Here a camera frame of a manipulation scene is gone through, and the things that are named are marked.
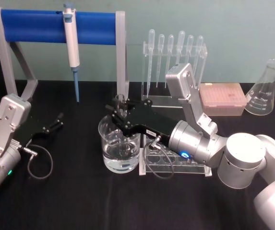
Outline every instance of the dropper rack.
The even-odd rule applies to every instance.
[[[183,36],[184,31],[179,32],[179,36]],[[160,35],[156,35],[155,38],[155,46],[153,49],[153,60],[152,60],[152,68],[151,68],[151,87],[149,90],[149,94],[147,97],[147,77],[148,77],[148,63],[149,63],[149,48],[148,43],[146,41],[143,42],[143,63],[142,63],[142,92],[141,98],[142,100],[148,98],[153,101],[153,107],[170,107],[170,108],[181,108],[180,103],[176,98],[171,98],[168,86],[165,86],[165,75],[166,75],[166,63],[168,59],[168,36],[165,36],[165,42],[162,51],[161,63],[160,63],[160,72],[159,72],[159,84],[156,86],[156,73],[157,73],[157,65],[158,65],[158,57],[159,57],[159,40]],[[179,47],[181,46],[180,59],[179,63],[191,63],[194,76],[196,80],[196,86],[199,86],[202,76],[203,70],[205,67],[205,61],[208,55],[206,44],[203,42],[203,37],[198,36],[198,38],[194,38],[192,35],[186,36],[184,41],[183,39],[178,39],[178,37],[174,38],[174,44],[172,45],[171,55],[170,55],[170,64],[168,69],[172,68],[176,64],[176,59],[179,51]]]

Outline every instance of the label sticker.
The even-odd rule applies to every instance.
[[[152,132],[152,131],[150,131],[148,129],[146,129],[146,133],[149,134],[149,135],[151,135],[151,136],[153,136],[153,137],[156,137],[156,133]]]

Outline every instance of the blue pipette holder bar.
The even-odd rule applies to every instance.
[[[77,12],[78,43],[116,45],[117,93],[128,93],[126,68],[125,12]],[[22,94],[32,97],[37,80],[28,66],[19,42],[66,43],[62,11],[8,10],[0,8],[0,61],[8,93],[17,94],[10,48],[26,75]]]

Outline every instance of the pipette stand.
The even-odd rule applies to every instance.
[[[176,64],[176,56],[177,56],[177,50],[176,50],[177,44],[173,45],[171,58],[170,58],[170,65],[169,68],[173,67]],[[180,63],[184,63],[186,57],[189,55],[186,53],[186,47],[183,46],[181,57],[180,57]],[[147,73],[148,73],[148,55],[149,55],[149,49],[148,44],[146,42],[143,42],[143,63],[142,63],[142,95],[141,100],[145,100],[146,98],[150,99],[153,102],[152,107],[163,107],[163,108],[182,108],[180,103],[178,102],[178,99],[172,98],[170,96],[168,86],[165,88],[165,67],[166,67],[166,61],[168,57],[168,51],[167,51],[167,42],[165,41],[163,52],[162,52],[162,59],[161,59],[161,68],[160,68],[160,74],[159,74],[159,84],[158,87],[156,87],[156,65],[157,65],[157,58],[158,58],[158,47],[157,44],[155,44],[155,48],[153,50],[153,60],[152,60],[152,71],[151,71],[151,86],[149,91],[149,96],[147,97]],[[195,79],[196,79],[196,86],[199,86],[202,76],[203,76],[203,70],[205,66],[205,61],[207,58],[207,48],[205,43],[202,44],[201,51],[196,52],[196,46],[192,46],[191,54],[189,56],[189,62],[194,68],[194,65],[196,65],[195,69]]]
[[[128,98],[125,12],[77,12],[76,22],[79,44],[116,46],[117,94]],[[62,12],[0,7],[0,62],[6,90],[8,94],[18,94],[12,67],[12,49],[27,79],[21,97],[29,100],[38,80],[25,59],[20,42],[66,43]]]

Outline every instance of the erlenmeyer flask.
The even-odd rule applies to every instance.
[[[247,105],[245,109],[254,115],[267,115],[274,108],[275,99],[275,59],[266,63],[261,78],[246,94]]]

